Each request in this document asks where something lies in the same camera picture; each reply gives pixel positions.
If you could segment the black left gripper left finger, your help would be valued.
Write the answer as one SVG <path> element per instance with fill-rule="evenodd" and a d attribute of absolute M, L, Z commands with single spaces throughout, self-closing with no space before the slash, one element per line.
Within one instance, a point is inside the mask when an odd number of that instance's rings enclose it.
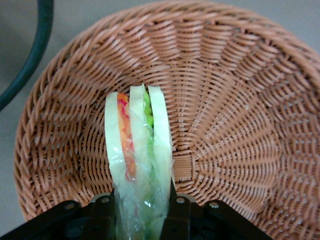
<path fill-rule="evenodd" d="M 88 205 L 91 207 L 85 222 L 83 240 L 116 239 L 116 202 L 114 191 L 96 195 Z"/>

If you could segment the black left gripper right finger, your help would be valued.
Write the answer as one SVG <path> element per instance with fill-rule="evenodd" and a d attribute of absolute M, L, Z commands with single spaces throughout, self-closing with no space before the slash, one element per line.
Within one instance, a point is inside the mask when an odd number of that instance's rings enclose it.
<path fill-rule="evenodd" d="M 190 194 L 177 193 L 173 180 L 171 181 L 169 207 L 160 240 L 191 239 L 191 213 L 194 202 L 195 198 Z"/>

